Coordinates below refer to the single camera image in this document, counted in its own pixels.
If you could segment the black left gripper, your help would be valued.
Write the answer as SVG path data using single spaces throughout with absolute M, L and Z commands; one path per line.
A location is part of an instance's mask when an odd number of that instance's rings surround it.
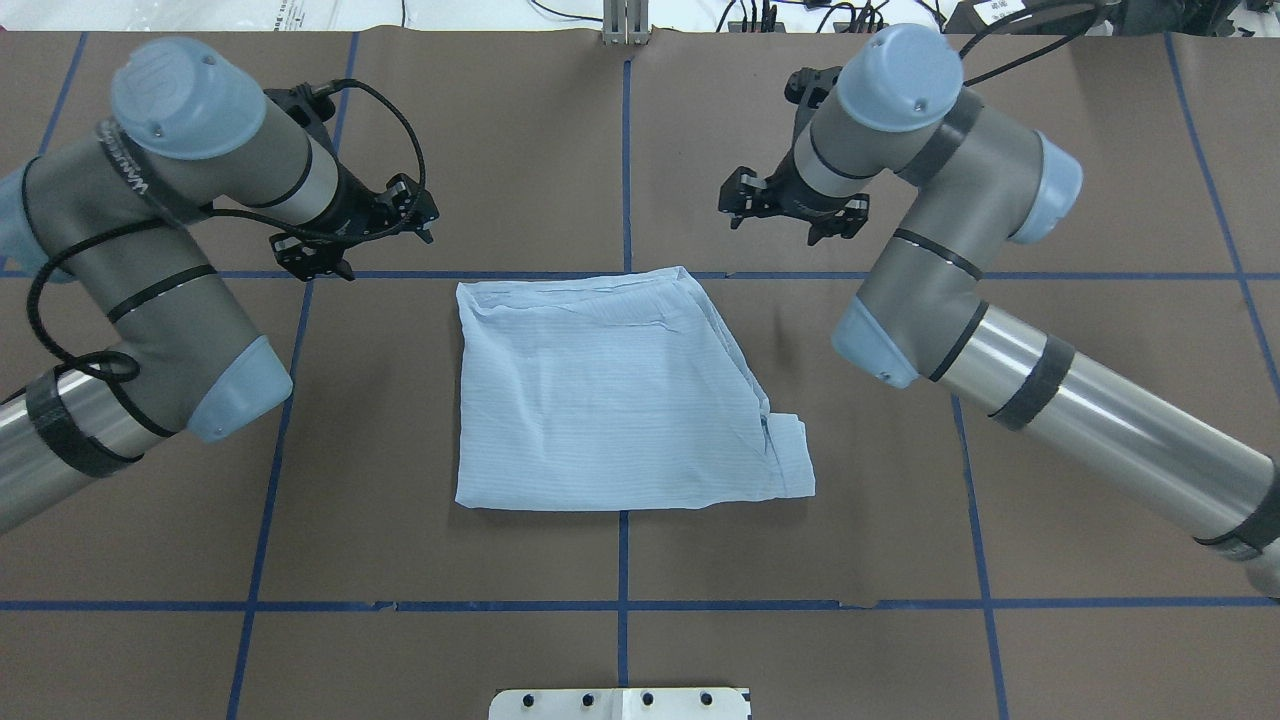
M 355 281 L 346 250 L 384 229 L 416 234 L 434 243 L 433 224 L 440 218 L 431 192 L 407 174 L 396 174 L 384 193 L 374 193 L 337 158 L 326 120 L 337 113 L 328 96 L 308 85 L 269 88 L 268 99 L 307 136 L 306 159 L 293 184 L 265 204 L 265 215 L 306 231 L 340 237 L 338 243 L 306 241 L 293 234 L 270 237 L 275 263 L 296 279 L 317 277 Z

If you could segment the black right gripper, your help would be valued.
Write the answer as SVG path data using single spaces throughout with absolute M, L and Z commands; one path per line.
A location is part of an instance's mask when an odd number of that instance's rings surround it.
M 767 182 L 749 167 L 737 167 L 721 184 L 717 210 L 737 231 L 746 219 L 771 217 L 771 202 L 788 217 L 818 217 L 810 220 L 806 245 L 828 237 L 850 240 L 870 218 L 870 196 L 854 195 L 851 181 L 831 170 L 818 158 L 809 126 L 822 102 L 835 88 L 840 67 L 795 70 L 783 87 L 785 99 L 796 106 L 792 142 Z

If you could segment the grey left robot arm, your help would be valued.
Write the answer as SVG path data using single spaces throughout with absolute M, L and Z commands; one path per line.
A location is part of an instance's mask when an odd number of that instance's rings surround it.
M 346 251 L 439 217 L 415 172 L 369 188 L 326 123 L 355 78 L 264 88 L 191 37 L 159 37 L 115 72 L 110 114 L 3 179 L 3 252 L 29 277 L 26 316 L 55 365 L 3 402 L 3 529 L 137 464 L 182 432 L 207 443 L 292 395 L 270 340 L 189 229 L 271 228 L 294 278 L 352 281 Z

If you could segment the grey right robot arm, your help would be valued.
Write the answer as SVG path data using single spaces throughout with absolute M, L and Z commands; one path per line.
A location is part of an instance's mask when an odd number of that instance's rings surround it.
M 772 174 L 739 167 L 718 209 L 854 237 L 865 187 L 891 172 L 916 197 L 852 296 L 836 351 L 895 388 L 918 378 L 1112 482 L 1236 562 L 1277 598 L 1277 460 L 991 305 L 977 291 L 1010 243 L 1043 240 L 1073 209 L 1080 163 L 989 106 L 963 55 L 916 24 L 874 33 L 845 65 L 796 72 L 788 150 Z

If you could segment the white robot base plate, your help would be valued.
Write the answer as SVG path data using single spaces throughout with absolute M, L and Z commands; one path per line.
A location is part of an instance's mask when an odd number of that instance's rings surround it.
M 733 687 L 508 689 L 489 719 L 751 719 L 750 691 Z

